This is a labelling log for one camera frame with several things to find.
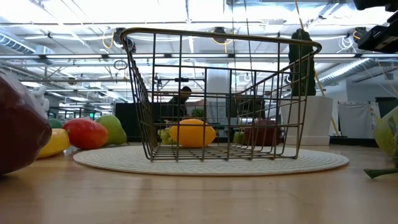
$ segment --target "person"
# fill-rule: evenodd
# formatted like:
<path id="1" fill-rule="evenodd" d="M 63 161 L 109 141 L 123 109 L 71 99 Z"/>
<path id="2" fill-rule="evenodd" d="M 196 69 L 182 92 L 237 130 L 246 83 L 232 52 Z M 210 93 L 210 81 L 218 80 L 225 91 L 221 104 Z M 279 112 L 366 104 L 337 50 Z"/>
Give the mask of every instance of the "person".
<path id="1" fill-rule="evenodd" d="M 177 122 L 188 116 L 185 102 L 187 102 L 191 93 L 191 88 L 187 86 L 184 86 L 181 89 L 180 108 L 178 108 L 178 96 L 173 96 L 173 98 L 167 103 L 167 109 L 164 118 L 165 121 Z"/>

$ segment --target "metal wire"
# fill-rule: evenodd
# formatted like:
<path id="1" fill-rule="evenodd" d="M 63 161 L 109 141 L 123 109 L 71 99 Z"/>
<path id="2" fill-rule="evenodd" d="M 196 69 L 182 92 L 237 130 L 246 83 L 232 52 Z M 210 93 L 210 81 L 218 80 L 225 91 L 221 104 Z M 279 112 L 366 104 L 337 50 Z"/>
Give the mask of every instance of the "metal wire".
<path id="1" fill-rule="evenodd" d="M 134 61 L 134 54 L 127 51 L 127 64 L 129 66 L 129 75 L 131 81 L 131 89 L 133 94 L 133 100 L 136 105 L 136 116 L 139 121 L 139 128 L 141 133 L 141 141 L 144 148 L 146 158 L 155 160 L 187 160 L 187 159 L 198 159 L 201 161 L 207 159 L 284 159 L 291 158 L 296 159 L 299 154 L 300 142 L 302 138 L 302 129 L 305 117 L 305 108 L 307 105 L 307 94 L 299 95 L 297 98 L 283 98 L 283 91 L 290 91 L 291 85 L 297 82 L 308 82 L 308 71 L 310 70 L 310 59 L 321 50 L 321 45 L 316 42 L 309 42 L 303 40 L 290 40 L 281 38 L 271 37 L 258 37 L 248 35 L 232 35 L 232 34 L 218 34 L 214 32 L 194 32 L 185 30 L 165 30 L 165 29 L 147 29 L 147 28 L 132 28 L 126 29 L 121 33 L 121 40 L 125 49 L 128 49 L 126 43 L 127 35 L 134 33 L 146 33 L 153 34 L 154 46 L 153 46 L 153 60 L 156 54 L 156 37 L 157 35 L 177 35 L 180 39 L 179 47 L 179 64 L 178 65 L 157 65 L 155 60 L 152 64 L 152 83 L 147 89 L 143 76 L 139 73 L 139 69 Z M 183 65 L 182 53 L 183 53 L 183 37 L 202 37 L 202 38 L 224 38 L 231 40 L 247 40 L 247 41 L 260 41 L 260 42 L 271 42 L 277 43 L 277 70 L 265 71 L 265 70 L 253 70 L 253 69 L 240 69 L 240 68 L 220 68 L 220 67 L 204 67 L 204 66 L 186 66 Z M 308 55 L 301 55 L 300 59 L 296 62 L 280 68 L 280 44 L 297 44 L 299 46 L 311 46 L 317 49 Z M 303 66 L 307 66 L 307 74 L 302 74 Z M 176 79 L 164 79 L 165 84 L 175 81 L 178 82 L 178 91 L 163 91 L 163 87 L 159 88 L 155 85 L 155 70 L 157 67 L 170 67 L 178 69 L 178 78 Z M 181 75 L 181 71 L 187 68 L 204 69 L 202 78 L 195 78 L 190 80 L 184 78 Z M 208 92 L 207 78 L 211 76 L 208 70 L 224 70 L 227 72 L 229 78 L 229 88 L 227 93 L 210 93 Z M 237 72 L 251 72 L 253 74 L 252 85 L 240 92 L 233 92 L 232 76 L 233 73 Z M 268 77 L 261 77 L 259 73 L 270 73 Z M 298 74 L 298 80 L 292 80 L 292 83 L 284 83 L 285 74 Z M 200 91 L 194 91 L 190 97 L 203 100 L 204 115 L 201 118 L 203 124 L 182 124 L 181 121 L 184 114 L 181 114 L 180 108 L 184 105 L 178 100 L 177 104 L 163 103 L 162 100 L 168 100 L 171 97 L 181 99 L 182 82 L 204 82 L 203 87 Z M 271 89 L 266 88 L 266 82 L 271 83 Z M 169 113 L 165 112 L 170 107 L 176 106 L 178 108 L 177 114 L 170 116 Z M 292 107 L 295 107 L 296 113 L 293 113 Z M 280 122 L 279 111 L 281 108 L 289 107 L 289 117 L 286 118 L 285 122 Z M 271 111 L 275 110 L 275 117 L 271 115 Z M 177 126 L 177 143 L 172 145 L 161 144 L 160 138 L 156 134 L 158 129 L 163 129 L 169 124 L 165 123 L 165 120 L 175 121 L 174 126 Z M 188 149 L 180 145 L 180 135 L 185 126 L 194 126 L 198 128 L 198 133 L 203 136 L 202 147 L 197 149 Z M 205 129 L 212 127 L 216 131 L 216 139 L 209 146 L 205 146 Z M 289 128 L 297 128 L 297 143 L 296 143 L 296 154 L 285 155 L 285 142 L 279 144 L 281 140 L 281 129 L 285 130 L 285 136 L 287 135 Z M 243 141 L 236 142 L 234 140 L 234 133 L 242 132 Z"/>

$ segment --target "ceiling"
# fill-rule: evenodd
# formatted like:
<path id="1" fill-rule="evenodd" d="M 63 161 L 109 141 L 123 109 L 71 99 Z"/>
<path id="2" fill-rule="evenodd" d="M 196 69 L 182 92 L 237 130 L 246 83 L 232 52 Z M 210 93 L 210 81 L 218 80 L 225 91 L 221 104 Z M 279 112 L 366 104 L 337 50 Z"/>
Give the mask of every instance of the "ceiling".
<path id="1" fill-rule="evenodd" d="M 361 52 L 352 43 L 355 27 L 372 28 L 384 24 L 391 13 L 384 8 L 375 7 L 357 11 L 352 4 L 335 4 L 331 0 L 299 1 L 300 15 L 306 30 L 314 41 L 322 44 L 322 54 L 352 54 Z M 212 32 L 215 27 L 224 27 L 227 33 L 238 35 L 259 35 L 266 37 L 290 36 L 300 28 L 299 17 L 294 1 L 282 0 L 13 0 L 0 7 L 0 33 L 10 34 L 24 45 L 36 49 L 38 46 L 48 48 L 51 54 L 125 54 L 125 51 L 112 42 L 112 33 L 117 27 L 150 27 L 160 29 L 195 30 Z M 153 37 L 150 34 L 131 34 L 137 54 L 151 54 Z M 172 54 L 179 52 L 179 37 L 158 35 L 156 53 Z M 209 38 L 184 37 L 182 52 L 187 54 L 286 54 L 289 48 L 281 44 L 266 42 L 235 41 L 224 45 L 216 44 Z M 0 54 L 21 54 L 0 45 Z M 76 79 L 122 79 L 128 77 L 127 70 L 117 70 L 114 62 L 118 59 L 52 59 L 51 64 L 39 63 L 36 60 L 6 60 L 15 66 L 23 67 L 39 76 L 22 78 L 45 78 L 51 74 L 55 80 L 74 77 Z M 277 70 L 276 60 L 240 60 L 237 63 L 219 58 L 187 59 L 183 65 L 212 66 L 225 64 L 229 67 L 245 69 Z M 152 59 L 136 60 L 140 72 L 150 83 L 152 81 Z M 339 62 L 315 60 L 316 70 L 322 72 L 338 65 Z M 178 65 L 177 58 L 156 59 L 156 64 Z M 281 62 L 280 67 L 287 65 Z M 178 69 L 158 67 L 156 74 L 160 78 L 178 77 Z M 201 76 L 200 69 L 183 69 L 182 76 L 194 78 Z M 237 87 L 244 89 L 250 85 L 236 74 Z M 361 78 L 367 73 L 351 77 Z M 382 77 L 368 79 L 363 83 L 381 82 Z M 194 90 L 201 90 L 200 82 L 189 82 Z M 76 85 L 63 83 L 42 83 L 51 89 L 90 89 L 95 88 L 125 90 L 130 89 L 129 82 L 78 82 Z M 164 90 L 176 90 L 178 83 L 169 82 Z M 57 92 L 61 96 L 75 95 L 76 92 Z M 117 100 L 132 100 L 131 91 L 116 92 Z M 79 94 L 89 100 L 101 101 L 96 93 Z"/>

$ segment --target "table surface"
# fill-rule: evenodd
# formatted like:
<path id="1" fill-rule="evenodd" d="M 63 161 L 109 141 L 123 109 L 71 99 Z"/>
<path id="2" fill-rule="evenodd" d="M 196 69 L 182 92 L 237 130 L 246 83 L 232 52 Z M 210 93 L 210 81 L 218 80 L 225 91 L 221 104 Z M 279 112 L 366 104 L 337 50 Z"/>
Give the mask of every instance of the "table surface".
<path id="1" fill-rule="evenodd" d="M 0 223 L 395 223 L 398 175 L 376 148 L 303 147 L 349 166 L 268 177 L 168 177 L 94 169 L 73 150 L 0 177 Z"/>

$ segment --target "wire basket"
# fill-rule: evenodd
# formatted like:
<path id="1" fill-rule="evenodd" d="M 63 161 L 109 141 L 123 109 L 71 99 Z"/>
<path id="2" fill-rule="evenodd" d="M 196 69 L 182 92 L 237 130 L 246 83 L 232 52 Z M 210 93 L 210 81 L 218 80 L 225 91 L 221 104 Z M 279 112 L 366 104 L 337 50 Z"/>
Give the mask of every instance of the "wire basket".
<path id="1" fill-rule="evenodd" d="M 129 35 L 151 34 L 153 35 L 153 52 L 151 54 L 152 73 L 149 77 L 140 74 L 137 63 L 134 60 L 135 54 L 128 50 L 127 39 Z M 157 38 L 163 39 L 165 36 L 174 36 L 178 41 L 179 51 L 176 54 L 162 54 L 162 58 L 175 58 L 174 64 L 161 63 L 157 53 Z M 220 40 L 230 40 L 235 46 L 236 41 L 246 41 L 250 43 L 267 42 L 275 44 L 277 53 L 272 57 L 276 60 L 275 70 L 258 70 L 236 68 L 236 62 L 242 61 L 242 55 L 235 52 L 225 55 L 216 55 L 222 61 L 234 62 L 235 66 L 228 67 L 212 67 L 199 66 L 192 63 L 187 65 L 186 62 L 197 62 L 201 59 L 200 55 L 185 52 L 183 44 L 186 40 L 191 41 L 193 38 L 211 39 L 217 43 Z M 127 51 L 129 75 L 131 81 L 132 96 L 136 105 L 137 120 L 141 132 L 141 141 L 144 148 L 146 158 L 151 161 L 156 160 L 192 160 L 199 159 L 201 161 L 207 159 L 278 159 L 291 158 L 296 159 L 299 154 L 300 142 L 302 137 L 303 124 L 305 122 L 305 109 L 307 105 L 307 89 L 305 94 L 298 91 L 298 96 L 293 97 L 291 92 L 292 85 L 298 85 L 300 88 L 303 82 L 308 88 L 308 74 L 310 71 L 310 59 L 321 50 L 321 45 L 316 42 L 304 40 L 290 40 L 281 38 L 258 37 L 248 35 L 231 35 L 219 34 L 214 32 L 193 32 L 185 30 L 166 30 L 166 29 L 147 29 L 147 28 L 131 28 L 121 33 L 121 40 Z M 298 45 L 300 49 L 300 59 L 288 66 L 280 67 L 282 60 L 286 60 L 286 55 L 281 54 L 281 45 Z M 302 55 L 302 46 L 316 47 L 317 49 L 309 54 Z M 269 55 L 258 56 L 249 50 L 248 59 L 250 66 L 252 61 L 266 62 Z M 159 67 L 167 67 L 175 69 L 178 78 L 160 77 L 156 73 Z M 184 70 L 201 71 L 198 77 L 186 78 L 183 75 Z M 209 79 L 212 78 L 213 72 L 220 71 L 226 80 L 226 91 L 211 92 L 209 91 Z M 250 79 L 251 83 L 244 88 L 239 89 L 237 86 L 238 74 L 246 74 L 245 79 Z M 286 77 L 297 77 L 296 80 L 288 81 Z M 169 83 L 178 83 L 178 91 L 167 91 L 165 86 Z M 181 88 L 186 82 L 193 82 L 199 89 L 195 89 L 190 98 L 202 100 L 203 104 L 200 108 L 202 124 L 182 124 L 179 121 L 184 119 L 184 113 L 180 112 L 180 108 L 187 110 L 188 105 L 183 105 L 180 100 L 185 97 L 181 92 Z M 172 104 L 168 102 L 170 98 L 178 99 L 178 103 Z M 293 114 L 292 105 L 296 104 L 297 113 Z M 177 107 L 177 114 L 170 115 L 168 109 Z M 282 107 L 288 108 L 289 117 L 281 122 L 279 117 Z M 158 130 L 167 126 L 177 126 L 177 142 L 171 145 L 163 144 L 157 133 Z M 198 148 L 186 148 L 180 145 L 180 135 L 184 126 L 196 126 L 203 133 L 200 136 L 203 144 Z M 212 127 L 216 131 L 216 137 L 213 143 L 205 145 L 206 127 Z M 295 155 L 286 155 L 285 141 L 280 144 L 281 133 L 287 136 L 289 128 L 297 129 L 297 143 L 295 145 Z"/>

